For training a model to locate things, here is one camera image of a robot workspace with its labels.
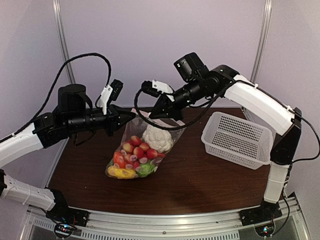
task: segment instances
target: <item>green vegetable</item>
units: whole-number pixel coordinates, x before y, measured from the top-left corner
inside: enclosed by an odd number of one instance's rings
[[[136,169],[136,173],[141,178],[148,176],[149,174],[153,173],[154,171],[155,171],[155,165],[150,164],[150,161],[148,161],[145,164],[140,164],[139,168]]]

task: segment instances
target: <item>table surface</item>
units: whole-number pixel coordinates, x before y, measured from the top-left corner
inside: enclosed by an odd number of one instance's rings
[[[186,108],[184,121],[202,110]],[[240,108],[211,108],[184,131],[156,173],[145,178],[123,180],[105,174],[124,127],[113,137],[100,130],[78,147],[70,140],[49,188],[62,191],[72,207],[123,214],[207,213],[259,205],[270,167],[252,170],[207,154],[201,135],[213,112],[244,118]],[[79,140],[87,136],[81,133]]]

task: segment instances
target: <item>basket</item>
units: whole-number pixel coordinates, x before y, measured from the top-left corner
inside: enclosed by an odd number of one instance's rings
[[[201,136],[208,154],[258,169],[270,163],[273,136],[270,129],[223,112],[209,118]]]

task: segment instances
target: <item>plastic bag of produce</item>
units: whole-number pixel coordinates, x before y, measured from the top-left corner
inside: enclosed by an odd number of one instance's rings
[[[163,127],[177,127],[184,123],[173,119],[152,120]],[[138,115],[128,122],[121,145],[114,152],[105,173],[111,178],[144,178],[158,169],[158,166],[179,140],[184,128],[167,131],[151,126]]]

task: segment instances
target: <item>white cauliflower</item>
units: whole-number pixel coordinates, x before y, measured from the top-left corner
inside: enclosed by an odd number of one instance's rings
[[[160,153],[169,151],[174,145],[174,141],[172,140],[169,131],[151,125],[146,127],[142,137],[143,140],[149,144],[150,148],[155,149]]]

